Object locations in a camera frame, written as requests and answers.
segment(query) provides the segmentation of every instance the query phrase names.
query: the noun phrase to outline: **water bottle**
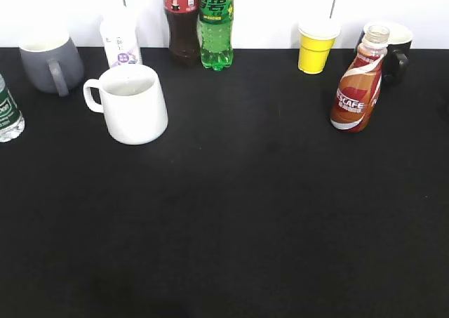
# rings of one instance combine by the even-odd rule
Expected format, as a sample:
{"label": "water bottle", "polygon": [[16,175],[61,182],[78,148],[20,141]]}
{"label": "water bottle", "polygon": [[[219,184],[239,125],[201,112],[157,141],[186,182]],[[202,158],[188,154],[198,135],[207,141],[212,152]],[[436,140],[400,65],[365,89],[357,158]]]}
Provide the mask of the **water bottle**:
{"label": "water bottle", "polygon": [[6,87],[0,74],[0,143],[6,143],[18,137],[25,128],[25,120],[18,109],[13,96]]}
{"label": "water bottle", "polygon": [[234,0],[200,0],[201,62],[221,71],[234,59],[231,46]]}

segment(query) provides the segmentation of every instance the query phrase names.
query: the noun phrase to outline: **black mug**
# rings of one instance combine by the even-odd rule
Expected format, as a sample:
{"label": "black mug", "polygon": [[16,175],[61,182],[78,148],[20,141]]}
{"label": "black mug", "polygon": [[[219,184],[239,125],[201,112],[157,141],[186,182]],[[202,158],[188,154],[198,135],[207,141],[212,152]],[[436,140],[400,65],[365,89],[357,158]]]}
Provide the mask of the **black mug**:
{"label": "black mug", "polygon": [[388,54],[385,56],[382,66],[382,83],[384,85],[394,85],[401,82],[408,67],[408,54],[412,45],[413,33],[403,25],[394,22],[376,21],[369,22],[363,27],[363,31],[358,39],[354,52],[357,52],[358,45],[372,25],[382,25],[390,30],[388,39]]}

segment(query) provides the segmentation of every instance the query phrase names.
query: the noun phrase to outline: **coffee bottle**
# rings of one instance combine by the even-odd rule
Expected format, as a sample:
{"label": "coffee bottle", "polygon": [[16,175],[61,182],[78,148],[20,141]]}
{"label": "coffee bottle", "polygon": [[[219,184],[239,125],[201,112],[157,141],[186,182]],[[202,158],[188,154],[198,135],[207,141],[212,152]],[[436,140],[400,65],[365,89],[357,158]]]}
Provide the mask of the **coffee bottle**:
{"label": "coffee bottle", "polygon": [[373,25],[358,45],[357,56],[340,81],[330,113],[335,128],[360,132],[368,125],[380,94],[388,37],[388,28]]}

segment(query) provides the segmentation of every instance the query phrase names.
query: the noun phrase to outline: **bottle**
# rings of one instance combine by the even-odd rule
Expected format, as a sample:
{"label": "bottle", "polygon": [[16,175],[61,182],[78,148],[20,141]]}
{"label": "bottle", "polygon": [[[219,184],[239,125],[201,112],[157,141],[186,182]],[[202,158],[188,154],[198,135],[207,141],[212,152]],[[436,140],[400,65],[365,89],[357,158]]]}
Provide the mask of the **bottle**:
{"label": "bottle", "polygon": [[125,6],[115,8],[103,16],[100,33],[105,44],[109,67],[123,64],[142,64],[142,56],[135,35],[135,20]]}
{"label": "bottle", "polygon": [[25,128],[25,120],[0,75],[0,143],[17,138]]}
{"label": "bottle", "polygon": [[180,65],[192,66],[199,59],[196,32],[198,0],[163,0],[170,27],[171,58]]}
{"label": "bottle", "polygon": [[335,128],[360,132],[368,125],[380,94],[388,38],[388,28],[380,25],[368,28],[355,60],[338,86],[330,113],[330,122]]}
{"label": "bottle", "polygon": [[234,0],[200,0],[201,62],[221,71],[234,59],[231,46]]}

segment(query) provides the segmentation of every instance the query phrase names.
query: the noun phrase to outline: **white tile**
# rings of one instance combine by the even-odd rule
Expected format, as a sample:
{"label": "white tile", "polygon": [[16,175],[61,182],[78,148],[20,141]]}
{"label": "white tile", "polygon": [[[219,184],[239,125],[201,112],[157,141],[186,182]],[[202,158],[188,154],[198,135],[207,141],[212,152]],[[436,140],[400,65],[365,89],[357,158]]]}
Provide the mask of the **white tile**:
{"label": "white tile", "polygon": [[[234,48],[298,47],[301,15],[328,17],[333,0],[235,0]],[[162,0],[126,0],[139,17],[141,46],[168,46]]]}
{"label": "white tile", "polygon": [[17,46],[20,35],[41,21],[61,22],[78,46],[102,46],[101,13],[121,0],[1,0],[0,46]]}
{"label": "white tile", "polygon": [[336,48],[353,48],[363,26],[390,20],[413,31],[413,48],[449,48],[447,0],[337,0],[334,18],[342,23]]}

